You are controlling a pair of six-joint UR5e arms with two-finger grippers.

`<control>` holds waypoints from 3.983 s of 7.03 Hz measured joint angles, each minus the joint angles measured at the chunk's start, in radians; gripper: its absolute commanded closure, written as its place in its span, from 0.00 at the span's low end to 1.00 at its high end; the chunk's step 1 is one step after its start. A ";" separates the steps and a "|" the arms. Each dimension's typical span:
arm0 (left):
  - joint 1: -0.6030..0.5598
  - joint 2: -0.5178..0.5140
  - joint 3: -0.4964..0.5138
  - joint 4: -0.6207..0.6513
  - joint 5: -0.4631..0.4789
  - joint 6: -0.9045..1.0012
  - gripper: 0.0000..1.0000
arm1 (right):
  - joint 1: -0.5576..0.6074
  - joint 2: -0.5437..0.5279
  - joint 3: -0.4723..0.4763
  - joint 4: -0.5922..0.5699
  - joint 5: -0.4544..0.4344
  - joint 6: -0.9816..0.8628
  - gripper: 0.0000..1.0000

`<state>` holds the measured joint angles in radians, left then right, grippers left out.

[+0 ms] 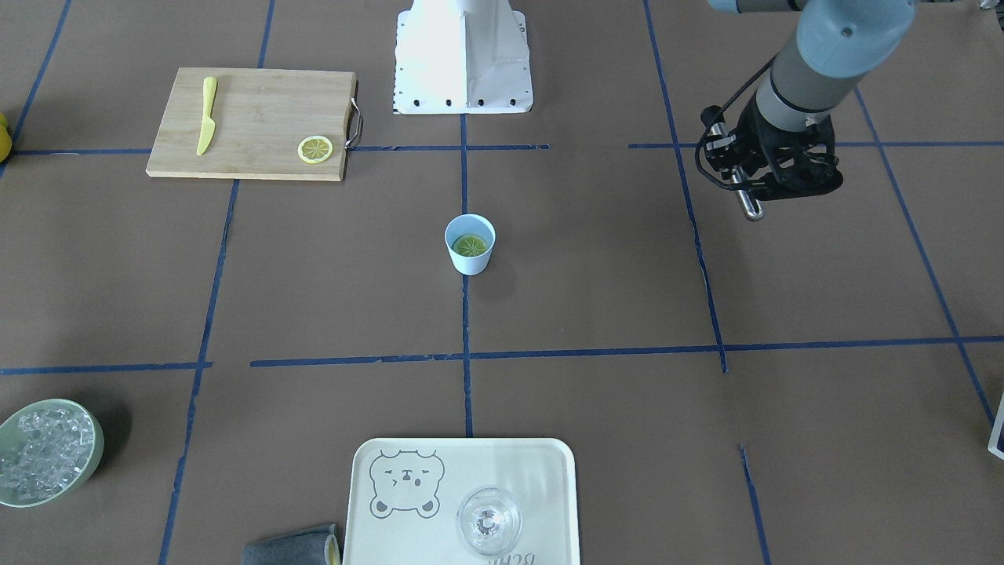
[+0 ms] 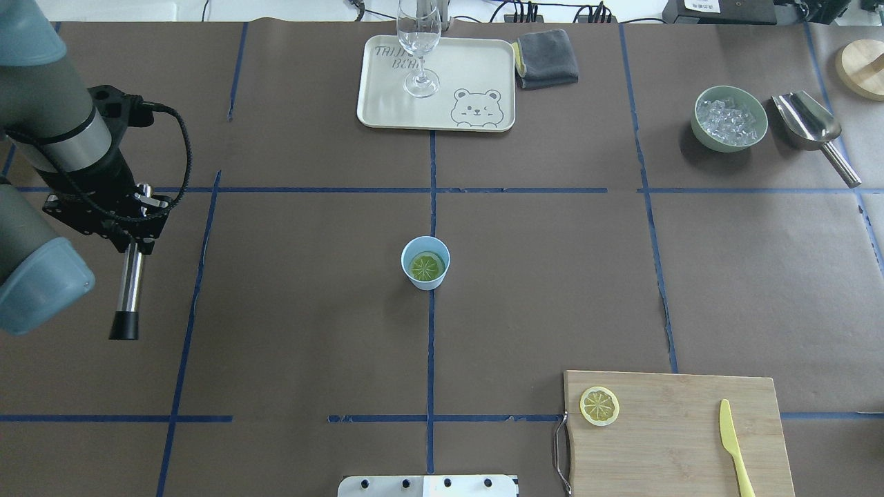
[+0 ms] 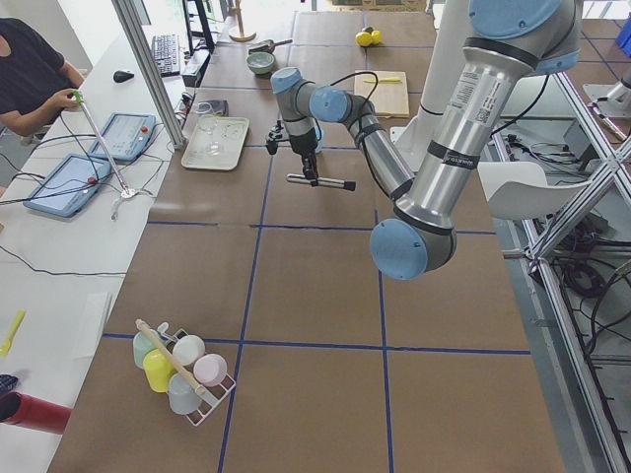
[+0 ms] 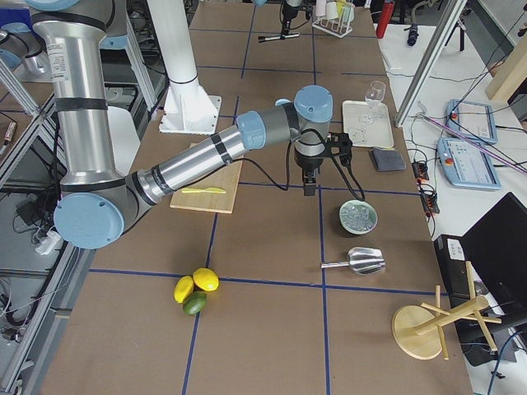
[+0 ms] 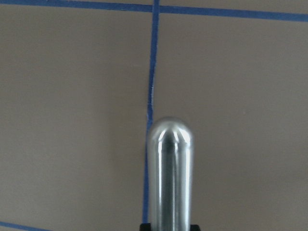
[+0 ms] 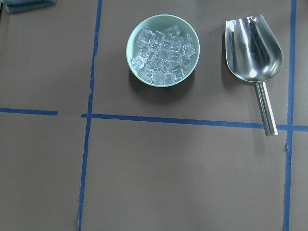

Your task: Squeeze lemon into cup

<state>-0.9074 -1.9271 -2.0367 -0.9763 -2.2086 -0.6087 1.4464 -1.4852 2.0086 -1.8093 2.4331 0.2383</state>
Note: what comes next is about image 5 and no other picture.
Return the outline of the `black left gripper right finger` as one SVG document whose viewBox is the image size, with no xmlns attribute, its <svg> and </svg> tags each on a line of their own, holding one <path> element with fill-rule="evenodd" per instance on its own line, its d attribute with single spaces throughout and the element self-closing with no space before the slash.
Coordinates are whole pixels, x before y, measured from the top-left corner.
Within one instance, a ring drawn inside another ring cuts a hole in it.
<svg viewBox="0 0 308 231">
<path fill-rule="evenodd" d="M 201 231 L 201 228 L 198 224 L 191 223 L 190 224 L 190 231 Z"/>
</svg>

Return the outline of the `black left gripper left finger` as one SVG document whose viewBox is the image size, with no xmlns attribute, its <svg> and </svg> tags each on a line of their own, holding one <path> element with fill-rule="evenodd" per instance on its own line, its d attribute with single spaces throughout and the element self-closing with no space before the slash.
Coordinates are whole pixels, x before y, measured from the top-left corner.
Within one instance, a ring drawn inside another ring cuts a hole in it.
<svg viewBox="0 0 308 231">
<path fill-rule="evenodd" d="M 151 231 L 151 223 L 147 222 L 140 224 L 139 231 Z"/>
</svg>

